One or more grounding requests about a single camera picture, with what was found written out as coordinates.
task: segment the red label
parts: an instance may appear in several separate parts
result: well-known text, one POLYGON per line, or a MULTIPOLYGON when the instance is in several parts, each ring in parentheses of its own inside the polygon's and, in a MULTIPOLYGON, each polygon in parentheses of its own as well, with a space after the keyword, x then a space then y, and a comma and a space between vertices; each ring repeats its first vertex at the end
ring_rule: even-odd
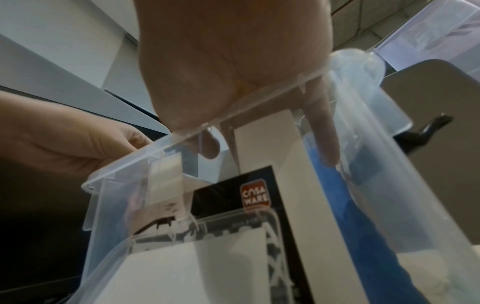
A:
POLYGON ((245 209, 256 206, 270 207, 272 204, 267 183, 263 179, 243 184, 240 187, 240 195, 245 209))

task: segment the black lever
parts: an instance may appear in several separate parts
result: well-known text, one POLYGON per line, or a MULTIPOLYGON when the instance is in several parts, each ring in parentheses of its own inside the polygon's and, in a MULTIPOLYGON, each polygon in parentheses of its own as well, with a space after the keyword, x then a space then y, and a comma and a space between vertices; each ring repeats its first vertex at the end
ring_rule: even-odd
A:
POLYGON ((453 116, 441 114, 434 118, 430 123, 421 128, 418 132, 403 132, 394 137, 396 143, 401 147, 405 154, 410 154, 416 149, 426 145, 433 135, 454 120, 453 116))

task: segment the wall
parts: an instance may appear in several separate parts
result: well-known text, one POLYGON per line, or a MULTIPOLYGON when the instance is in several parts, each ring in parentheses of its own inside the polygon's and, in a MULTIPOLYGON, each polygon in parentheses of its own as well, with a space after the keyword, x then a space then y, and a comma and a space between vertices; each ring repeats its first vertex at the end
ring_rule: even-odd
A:
POLYGON ((101 87, 123 30, 86 0, 2 0, 0 34, 101 87))

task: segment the red logo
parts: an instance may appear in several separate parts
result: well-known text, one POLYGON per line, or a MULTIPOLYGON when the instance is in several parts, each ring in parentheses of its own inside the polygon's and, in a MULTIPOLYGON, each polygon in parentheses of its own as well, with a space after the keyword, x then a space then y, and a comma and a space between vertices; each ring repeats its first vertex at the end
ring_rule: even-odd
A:
POLYGON ((263 179, 243 184, 240 187, 240 195, 244 208, 256 206, 270 207, 272 204, 267 183, 263 179))

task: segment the hand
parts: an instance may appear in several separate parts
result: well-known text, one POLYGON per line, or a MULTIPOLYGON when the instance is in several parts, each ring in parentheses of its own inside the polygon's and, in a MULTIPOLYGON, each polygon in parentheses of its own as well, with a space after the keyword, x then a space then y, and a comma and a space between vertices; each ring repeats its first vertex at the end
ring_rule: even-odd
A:
POLYGON ((151 143, 136 128, 64 105, 0 92, 0 156, 89 175, 151 143))
MULTIPOLYGON (((160 120, 172 132, 196 128, 246 95, 326 66, 332 51, 330 4, 325 0, 135 4, 142 74, 160 120)), ((339 143, 325 88, 320 79, 307 88, 306 95, 298 89, 261 112, 302 108, 324 161, 335 165, 339 143)), ((215 157, 218 144, 208 132, 203 135, 204 156, 215 157)), ((224 136, 229 142, 229 135, 224 136)))

